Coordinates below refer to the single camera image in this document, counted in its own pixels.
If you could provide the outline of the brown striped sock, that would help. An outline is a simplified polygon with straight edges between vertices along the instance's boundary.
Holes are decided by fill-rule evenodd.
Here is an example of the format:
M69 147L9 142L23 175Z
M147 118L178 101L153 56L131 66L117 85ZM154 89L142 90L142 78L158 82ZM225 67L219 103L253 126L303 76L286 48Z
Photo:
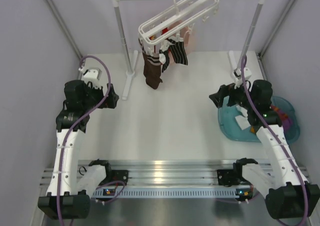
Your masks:
M151 56L143 53L142 56L144 59L143 75L145 76L145 82L148 86L156 90L159 84L163 82L161 79L162 64L159 60L159 55L156 53Z

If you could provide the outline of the white metal drying rack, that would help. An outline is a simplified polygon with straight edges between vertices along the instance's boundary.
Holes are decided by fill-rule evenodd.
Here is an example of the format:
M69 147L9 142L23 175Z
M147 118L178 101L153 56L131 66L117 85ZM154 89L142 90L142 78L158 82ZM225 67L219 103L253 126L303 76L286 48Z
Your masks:
M125 83L123 94L122 94L122 99L127 100L128 96L129 96L130 89L131 89L132 78L135 75L135 66L137 63L137 58L138 58L139 53L137 50L135 50L133 52L133 56L132 57L129 56L129 51L128 51L128 47L127 47L127 42L126 42L126 38L125 38L125 33L124 33L124 28L123 28L123 23L122 23L122 18L121 18L121 12L120 12L120 1L133 1L133 0L112 0L114 12L115 12L115 17L117 20L117 25L118 25L118 29L119 29L119 33L120 33L122 50L123 50L123 54L124 54L124 58L125 58L125 62L126 62L126 67L127 67L126 83ZM235 69L241 68L242 59L247 57L248 48L249 48L252 36L255 31L255 27L257 25L258 18L260 16L260 13L261 13L261 10L263 8L265 1L266 0L258 0L257 7L255 10L254 16L252 18L252 22L250 24L249 31L248 31L247 37L245 39L245 43L243 45L241 55L240 55L238 62L235 61L234 52L233 51L228 52L228 58L229 58L229 63L230 63L230 72L231 72L230 76L231 77L232 77L232 72Z

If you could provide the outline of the aluminium mounting rail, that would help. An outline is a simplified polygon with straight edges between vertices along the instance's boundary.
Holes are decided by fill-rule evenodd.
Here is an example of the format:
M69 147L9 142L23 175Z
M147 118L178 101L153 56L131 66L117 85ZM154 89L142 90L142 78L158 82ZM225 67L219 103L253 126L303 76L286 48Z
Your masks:
M231 160L110 160L113 170L127 170L131 187L196 186L218 184L217 171L232 169Z

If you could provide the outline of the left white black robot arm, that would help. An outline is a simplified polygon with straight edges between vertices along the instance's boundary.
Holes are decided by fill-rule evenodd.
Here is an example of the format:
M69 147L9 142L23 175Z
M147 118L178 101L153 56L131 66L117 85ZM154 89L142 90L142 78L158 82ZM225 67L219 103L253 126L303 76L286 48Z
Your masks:
M91 207L91 198L97 189L104 186L120 187L108 194L117 198L127 184L127 178L114 177L107 160L91 161L81 179L77 179L79 153L84 142L90 114L96 109L114 109L119 96L111 83L107 91L93 82L69 81L64 86L65 100L56 117L56 155L50 184L44 196L38 199L38 208L50 219L64 220L86 218Z

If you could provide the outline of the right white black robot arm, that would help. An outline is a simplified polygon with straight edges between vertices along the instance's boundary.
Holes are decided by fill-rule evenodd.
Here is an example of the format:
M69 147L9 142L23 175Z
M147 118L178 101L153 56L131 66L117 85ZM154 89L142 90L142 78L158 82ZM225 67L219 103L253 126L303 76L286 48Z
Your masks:
M254 159L242 158L234 163L233 178L239 184L249 182L264 197L266 208L273 219L309 217L319 199L317 184L303 175L287 144L282 121L272 108L273 89L266 80L255 80L248 90L234 83L221 85L209 96L217 108L224 99L227 105L240 106L247 111L247 121L264 147L272 167L268 175Z

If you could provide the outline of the pink sock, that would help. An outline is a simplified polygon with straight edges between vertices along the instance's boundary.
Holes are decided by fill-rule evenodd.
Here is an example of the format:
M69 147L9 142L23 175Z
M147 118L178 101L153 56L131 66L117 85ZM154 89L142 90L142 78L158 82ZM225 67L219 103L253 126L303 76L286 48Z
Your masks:
M180 31L180 36L184 41L184 49L186 54L190 54L195 50L196 47L196 30L191 27L184 27Z

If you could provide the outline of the red sock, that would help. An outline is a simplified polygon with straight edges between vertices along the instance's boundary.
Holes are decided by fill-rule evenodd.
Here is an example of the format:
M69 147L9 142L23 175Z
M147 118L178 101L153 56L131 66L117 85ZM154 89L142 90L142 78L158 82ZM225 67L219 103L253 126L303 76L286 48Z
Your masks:
M166 28L162 29L161 35L165 35L165 36L168 38L168 37L170 37L170 36L168 35L168 32L169 32L169 31L170 31L169 28L166 27Z

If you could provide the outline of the white plastic clip hanger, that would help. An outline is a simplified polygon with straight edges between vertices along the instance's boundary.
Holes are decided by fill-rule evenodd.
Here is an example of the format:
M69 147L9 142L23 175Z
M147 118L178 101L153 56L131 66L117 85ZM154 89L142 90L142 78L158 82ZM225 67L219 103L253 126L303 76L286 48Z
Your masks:
M147 46L156 46L167 39L162 29L169 28L169 37L180 36L182 28L193 28L197 20L207 21L219 6L220 0L173 0L172 6L139 26L138 38Z

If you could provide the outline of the teal plastic basket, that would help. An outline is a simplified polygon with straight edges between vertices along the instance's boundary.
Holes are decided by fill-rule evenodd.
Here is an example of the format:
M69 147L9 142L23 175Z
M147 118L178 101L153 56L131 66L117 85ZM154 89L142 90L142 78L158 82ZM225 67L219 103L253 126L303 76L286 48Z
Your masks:
M218 123L222 133L230 140L240 142L257 142L259 139L253 133L250 128L242 130L236 122L236 117L241 116L241 112L238 111L236 106L228 107L228 97L224 98L223 106L218 109ZM272 107L277 107L277 111L280 116L284 114L287 118L282 118L282 126L284 129L284 135L288 144L296 142L300 136L300 126L296 118L296 112L292 104L279 96L273 96Z

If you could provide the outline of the orange purple sock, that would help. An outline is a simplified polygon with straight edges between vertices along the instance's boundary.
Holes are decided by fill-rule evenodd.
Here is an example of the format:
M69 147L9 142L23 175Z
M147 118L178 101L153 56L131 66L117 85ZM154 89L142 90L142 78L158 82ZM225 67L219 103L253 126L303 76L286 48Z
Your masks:
M257 111L260 113L266 124L282 126L284 132L288 132L293 126L293 121L291 118L279 107L270 105L266 109L259 110L257 108ZM261 126L264 127L264 124L253 110L250 112L250 117L252 122L250 122L249 130L251 133L256 134Z

